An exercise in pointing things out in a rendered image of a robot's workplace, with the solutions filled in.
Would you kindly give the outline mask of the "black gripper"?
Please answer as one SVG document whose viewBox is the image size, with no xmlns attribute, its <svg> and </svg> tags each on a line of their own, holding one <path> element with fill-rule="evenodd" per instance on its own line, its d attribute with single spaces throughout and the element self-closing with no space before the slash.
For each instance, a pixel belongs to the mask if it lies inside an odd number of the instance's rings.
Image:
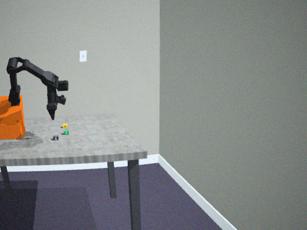
<svg viewBox="0 0 307 230">
<path fill-rule="evenodd" d="M 55 119 L 55 111 L 57 110 L 57 104 L 55 103 L 56 101 L 56 92 L 47 92 L 47 110 L 50 114 L 50 117 L 52 120 Z"/>
</svg>

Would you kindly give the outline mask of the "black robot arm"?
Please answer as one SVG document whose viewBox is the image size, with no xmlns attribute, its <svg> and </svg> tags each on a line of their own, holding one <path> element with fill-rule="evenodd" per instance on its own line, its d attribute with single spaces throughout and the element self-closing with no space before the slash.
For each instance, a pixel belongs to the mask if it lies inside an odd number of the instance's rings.
<svg viewBox="0 0 307 230">
<path fill-rule="evenodd" d="M 18 62 L 23 63 L 23 65 L 17 67 Z M 47 86 L 47 92 L 49 93 L 56 92 L 56 88 L 58 91 L 68 91 L 69 88 L 67 80 L 59 81 L 59 77 L 54 73 L 42 70 L 31 63 L 28 59 L 22 59 L 20 57 L 9 58 L 6 70 L 10 75 L 11 89 L 8 101 L 11 103 L 11 106 L 20 105 L 20 85 L 17 84 L 17 73 L 20 71 L 28 71 L 41 79 L 41 82 Z M 66 98 L 64 95 L 61 95 L 61 97 L 56 95 L 55 103 L 65 105 Z"/>
</svg>

